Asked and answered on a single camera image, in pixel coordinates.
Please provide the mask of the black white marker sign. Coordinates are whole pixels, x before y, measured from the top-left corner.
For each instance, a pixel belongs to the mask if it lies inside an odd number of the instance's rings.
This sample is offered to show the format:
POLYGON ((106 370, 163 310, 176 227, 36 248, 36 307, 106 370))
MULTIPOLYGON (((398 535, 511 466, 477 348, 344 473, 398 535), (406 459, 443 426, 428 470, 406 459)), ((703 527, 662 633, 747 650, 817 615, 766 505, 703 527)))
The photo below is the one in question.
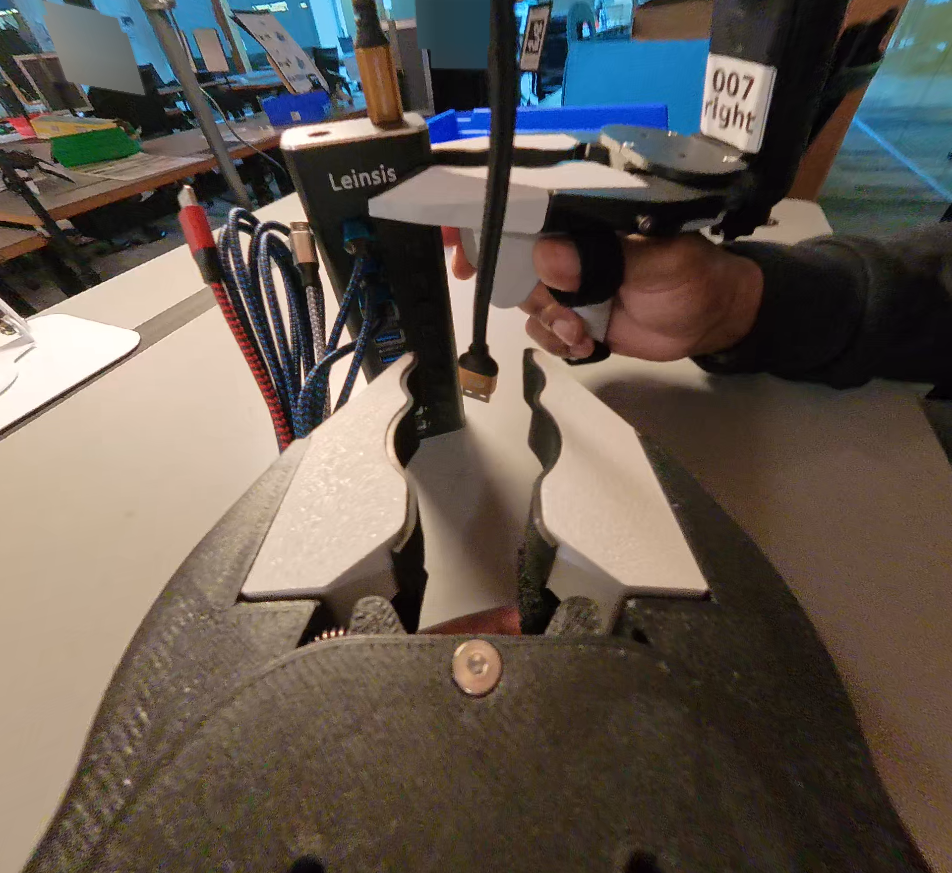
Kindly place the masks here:
POLYGON ((551 17, 551 3, 535 3, 527 11, 519 56, 522 73, 537 73, 551 17))

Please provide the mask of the grey monitor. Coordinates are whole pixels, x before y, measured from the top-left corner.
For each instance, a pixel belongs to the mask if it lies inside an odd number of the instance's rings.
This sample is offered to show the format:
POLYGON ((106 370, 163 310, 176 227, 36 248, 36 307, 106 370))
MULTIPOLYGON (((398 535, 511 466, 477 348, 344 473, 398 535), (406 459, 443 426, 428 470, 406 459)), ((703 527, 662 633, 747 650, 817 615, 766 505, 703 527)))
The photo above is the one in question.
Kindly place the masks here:
POLYGON ((416 19, 390 20, 385 31, 396 68, 402 107, 429 118, 436 114, 428 51, 418 39, 416 19))
POLYGON ((18 55, 13 59, 49 111, 67 110, 76 114, 92 110, 85 90, 67 79, 56 53, 18 55))

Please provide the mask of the person's right hand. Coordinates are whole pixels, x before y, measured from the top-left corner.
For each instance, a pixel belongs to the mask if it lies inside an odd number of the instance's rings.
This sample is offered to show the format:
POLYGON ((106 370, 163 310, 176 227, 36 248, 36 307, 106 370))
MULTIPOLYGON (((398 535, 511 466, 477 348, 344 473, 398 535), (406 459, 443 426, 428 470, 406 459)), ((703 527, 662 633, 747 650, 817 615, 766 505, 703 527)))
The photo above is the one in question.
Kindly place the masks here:
MULTIPOLYGON (((729 350, 757 319, 765 278, 755 261, 698 233, 666 239, 623 238, 625 274, 612 301, 602 341, 613 354, 656 363, 729 350)), ((560 358, 590 356, 594 340, 581 316, 552 289, 575 291, 581 279, 568 238, 542 237, 533 248, 540 281, 519 308, 526 332, 560 358)))

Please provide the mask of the work table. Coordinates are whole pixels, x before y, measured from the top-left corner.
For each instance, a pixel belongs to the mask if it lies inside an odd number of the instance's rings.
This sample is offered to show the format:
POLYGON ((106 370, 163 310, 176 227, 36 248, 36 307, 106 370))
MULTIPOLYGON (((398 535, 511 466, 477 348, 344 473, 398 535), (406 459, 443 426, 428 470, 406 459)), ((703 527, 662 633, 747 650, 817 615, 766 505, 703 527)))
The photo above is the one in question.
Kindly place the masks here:
MULTIPOLYGON (((259 122, 263 119, 263 115, 256 116, 253 122, 238 124, 231 132, 225 129, 225 142, 236 164, 248 157, 260 158, 256 148, 266 152, 278 147, 285 130, 263 125, 259 122)), ((203 141, 199 130, 149 141, 144 151, 124 160, 68 169, 64 174, 73 182, 72 186, 54 177, 54 185, 41 189, 38 197, 55 220, 70 220, 195 175, 217 173, 219 169, 208 148, 190 154, 184 152, 187 145, 200 145, 203 141)), ((6 190, 2 190, 1 196, 1 221, 4 226, 38 227, 30 223, 29 208, 20 205, 6 190)))

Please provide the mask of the black tripod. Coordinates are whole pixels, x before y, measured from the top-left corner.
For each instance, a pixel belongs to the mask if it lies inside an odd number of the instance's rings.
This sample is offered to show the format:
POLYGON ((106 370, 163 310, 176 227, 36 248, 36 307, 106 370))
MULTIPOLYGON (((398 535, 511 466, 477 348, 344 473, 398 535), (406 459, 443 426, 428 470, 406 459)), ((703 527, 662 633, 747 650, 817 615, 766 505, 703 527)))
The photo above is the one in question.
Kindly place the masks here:
POLYGON ((1 150, 1 175, 6 191, 14 195, 20 205, 29 208, 30 223, 36 224, 43 233, 46 243, 41 253, 56 284, 66 295, 77 295, 100 284, 101 278, 27 184, 23 173, 41 165, 30 153, 1 150))

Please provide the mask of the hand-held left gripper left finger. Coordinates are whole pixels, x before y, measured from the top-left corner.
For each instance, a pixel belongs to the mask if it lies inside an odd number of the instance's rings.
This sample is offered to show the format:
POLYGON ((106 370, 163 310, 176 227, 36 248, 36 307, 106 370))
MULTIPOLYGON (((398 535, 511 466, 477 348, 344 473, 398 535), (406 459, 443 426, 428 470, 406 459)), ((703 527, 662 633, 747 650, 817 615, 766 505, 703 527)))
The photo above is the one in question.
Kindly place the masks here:
POLYGON ((293 447, 301 461, 244 580, 250 602, 317 600, 339 623, 378 596, 420 624, 420 517, 408 465, 419 448, 412 354, 293 447))

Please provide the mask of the blue plastic bin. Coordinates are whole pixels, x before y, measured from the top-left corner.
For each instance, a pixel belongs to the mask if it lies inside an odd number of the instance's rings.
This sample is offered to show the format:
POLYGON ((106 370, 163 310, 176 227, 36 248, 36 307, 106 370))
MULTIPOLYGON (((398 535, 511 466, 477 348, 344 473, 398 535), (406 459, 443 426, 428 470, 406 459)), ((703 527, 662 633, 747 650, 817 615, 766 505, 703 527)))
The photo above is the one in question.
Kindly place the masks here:
MULTIPOLYGON (((449 109, 426 119, 433 144, 482 138, 490 132, 489 108, 449 109)), ((591 105, 517 108, 517 134, 597 134, 611 125, 668 129, 665 105, 591 105)))

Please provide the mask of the blue partition panel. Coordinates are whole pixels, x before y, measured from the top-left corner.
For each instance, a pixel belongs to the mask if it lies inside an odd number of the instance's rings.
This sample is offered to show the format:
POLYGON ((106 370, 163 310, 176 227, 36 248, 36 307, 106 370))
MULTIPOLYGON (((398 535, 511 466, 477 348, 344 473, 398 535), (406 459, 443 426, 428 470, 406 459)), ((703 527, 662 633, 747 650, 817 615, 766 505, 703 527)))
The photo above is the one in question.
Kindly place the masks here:
POLYGON ((664 105, 676 132, 700 127, 708 39, 595 40, 568 46, 563 105, 664 105))

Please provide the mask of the person's right forearm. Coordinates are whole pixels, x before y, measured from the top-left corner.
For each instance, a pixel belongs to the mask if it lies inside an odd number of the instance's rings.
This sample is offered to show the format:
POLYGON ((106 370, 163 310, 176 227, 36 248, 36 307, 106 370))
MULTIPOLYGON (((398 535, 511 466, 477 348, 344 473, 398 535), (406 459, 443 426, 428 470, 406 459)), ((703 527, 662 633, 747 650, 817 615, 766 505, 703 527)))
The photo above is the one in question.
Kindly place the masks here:
POLYGON ((694 358, 699 367, 837 389, 906 381, 950 399, 950 222, 792 246, 746 240, 731 252, 762 272, 760 309, 743 340, 694 358))

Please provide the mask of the green bag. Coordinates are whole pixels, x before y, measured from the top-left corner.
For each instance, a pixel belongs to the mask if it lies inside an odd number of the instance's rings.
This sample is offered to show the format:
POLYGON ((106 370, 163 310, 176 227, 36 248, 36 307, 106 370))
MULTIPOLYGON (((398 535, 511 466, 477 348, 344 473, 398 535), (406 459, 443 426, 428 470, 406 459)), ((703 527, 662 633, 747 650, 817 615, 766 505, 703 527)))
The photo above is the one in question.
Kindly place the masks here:
POLYGON ((124 160, 142 152, 140 142, 120 126, 94 127, 52 137, 50 145, 54 161, 66 168, 124 160))

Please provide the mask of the white document stand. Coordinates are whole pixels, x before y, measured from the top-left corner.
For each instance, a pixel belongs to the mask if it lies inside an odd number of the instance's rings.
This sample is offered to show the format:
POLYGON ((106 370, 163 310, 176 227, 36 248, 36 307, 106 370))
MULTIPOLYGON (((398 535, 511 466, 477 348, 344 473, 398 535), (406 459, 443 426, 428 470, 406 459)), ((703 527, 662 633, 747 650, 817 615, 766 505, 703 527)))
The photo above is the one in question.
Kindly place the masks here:
POLYGON ((4 433, 127 358, 137 331, 68 315, 24 317, 1 301, 4 433))

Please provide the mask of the small blue crate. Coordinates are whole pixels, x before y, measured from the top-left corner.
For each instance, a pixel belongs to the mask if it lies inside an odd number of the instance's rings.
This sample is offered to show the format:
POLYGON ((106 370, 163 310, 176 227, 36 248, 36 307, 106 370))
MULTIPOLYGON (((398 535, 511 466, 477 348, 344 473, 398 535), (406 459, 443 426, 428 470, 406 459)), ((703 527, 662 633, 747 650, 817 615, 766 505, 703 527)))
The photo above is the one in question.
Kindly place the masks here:
POLYGON ((331 105, 323 89, 300 94, 284 92, 261 100, 261 108, 275 128, 320 123, 329 115, 331 105))

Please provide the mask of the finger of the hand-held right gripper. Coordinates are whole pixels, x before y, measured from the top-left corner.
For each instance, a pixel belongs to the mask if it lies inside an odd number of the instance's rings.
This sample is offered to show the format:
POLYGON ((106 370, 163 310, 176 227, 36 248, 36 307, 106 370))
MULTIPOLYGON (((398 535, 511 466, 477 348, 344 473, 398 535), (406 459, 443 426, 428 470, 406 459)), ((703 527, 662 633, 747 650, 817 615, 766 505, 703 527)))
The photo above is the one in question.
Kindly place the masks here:
MULTIPOLYGON (((538 277, 532 264, 536 237, 544 232, 549 200, 558 188, 597 184, 596 165, 516 167, 510 175, 503 235, 491 303, 516 308, 527 299, 538 277)), ((378 220, 451 226, 473 232, 465 248, 480 250, 486 203, 486 173, 477 167, 434 165, 372 198, 368 212, 378 220)))
MULTIPOLYGON (((589 142, 566 133, 517 133, 513 138, 513 167, 548 167, 563 162, 581 161, 589 142)), ((432 162, 454 167, 487 167, 490 136, 466 137, 433 143, 432 162)))

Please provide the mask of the black usb hub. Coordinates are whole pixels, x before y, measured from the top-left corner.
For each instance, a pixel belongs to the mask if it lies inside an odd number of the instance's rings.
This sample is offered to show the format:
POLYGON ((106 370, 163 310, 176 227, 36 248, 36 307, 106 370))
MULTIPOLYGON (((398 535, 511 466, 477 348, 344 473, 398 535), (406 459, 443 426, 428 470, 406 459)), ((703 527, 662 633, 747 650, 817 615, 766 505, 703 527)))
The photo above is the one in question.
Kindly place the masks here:
POLYGON ((368 118, 284 129, 280 149, 341 304, 355 261, 365 260, 363 288, 342 306, 352 336, 364 312, 379 325, 362 360, 367 379, 406 352, 416 356, 410 384, 420 438, 465 424, 444 248, 437 226, 389 222, 369 202, 431 163, 426 122, 375 127, 368 118))

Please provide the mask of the instruction poster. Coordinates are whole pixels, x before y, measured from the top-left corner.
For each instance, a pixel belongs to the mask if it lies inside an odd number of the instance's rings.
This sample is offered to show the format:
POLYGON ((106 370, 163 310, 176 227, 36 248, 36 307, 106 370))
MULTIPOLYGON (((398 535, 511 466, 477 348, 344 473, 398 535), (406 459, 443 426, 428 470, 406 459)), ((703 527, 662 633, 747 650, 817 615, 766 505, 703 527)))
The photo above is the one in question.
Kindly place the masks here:
POLYGON ((233 11, 232 21, 263 47, 289 93, 302 95, 322 89, 330 94, 328 82, 312 58, 272 12, 233 11))

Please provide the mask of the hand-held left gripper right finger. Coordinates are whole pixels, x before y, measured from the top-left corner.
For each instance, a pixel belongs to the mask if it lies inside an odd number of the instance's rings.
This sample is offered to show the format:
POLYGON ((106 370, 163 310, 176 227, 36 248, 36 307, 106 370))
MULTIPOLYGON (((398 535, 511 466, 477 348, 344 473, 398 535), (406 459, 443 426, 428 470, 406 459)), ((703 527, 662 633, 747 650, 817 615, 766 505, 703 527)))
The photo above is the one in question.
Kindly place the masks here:
POLYGON ((528 445, 540 465, 521 546, 521 627, 566 601, 613 629, 638 597, 704 600, 708 582, 637 430, 554 358, 522 357, 528 445))

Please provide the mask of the metal light stand pole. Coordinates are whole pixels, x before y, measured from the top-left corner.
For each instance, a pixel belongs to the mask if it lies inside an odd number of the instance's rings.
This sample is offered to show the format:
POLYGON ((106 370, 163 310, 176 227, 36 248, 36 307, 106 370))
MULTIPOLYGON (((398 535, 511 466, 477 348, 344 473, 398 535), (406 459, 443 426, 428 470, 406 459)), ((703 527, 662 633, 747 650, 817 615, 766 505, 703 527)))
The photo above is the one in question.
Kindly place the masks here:
POLYGON ((212 152, 215 165, 228 181, 238 204, 245 208, 251 208, 251 197, 244 186, 237 167, 234 165, 229 146, 218 129, 208 98, 205 96, 199 81, 195 78, 188 54, 184 51, 177 28, 173 23, 172 13, 175 0, 138 1, 149 19, 157 40, 165 51, 166 58, 178 83, 182 87, 184 97, 203 132, 208 148, 212 152))

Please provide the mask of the cardboard box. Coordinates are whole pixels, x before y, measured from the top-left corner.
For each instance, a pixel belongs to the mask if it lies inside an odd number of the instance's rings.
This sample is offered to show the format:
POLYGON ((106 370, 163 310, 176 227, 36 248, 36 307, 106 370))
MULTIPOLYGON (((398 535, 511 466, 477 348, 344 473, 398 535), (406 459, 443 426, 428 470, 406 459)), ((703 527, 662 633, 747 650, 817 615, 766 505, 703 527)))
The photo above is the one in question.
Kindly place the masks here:
POLYGON ((647 0, 633 12, 631 39, 696 41, 710 36, 715 0, 647 0))

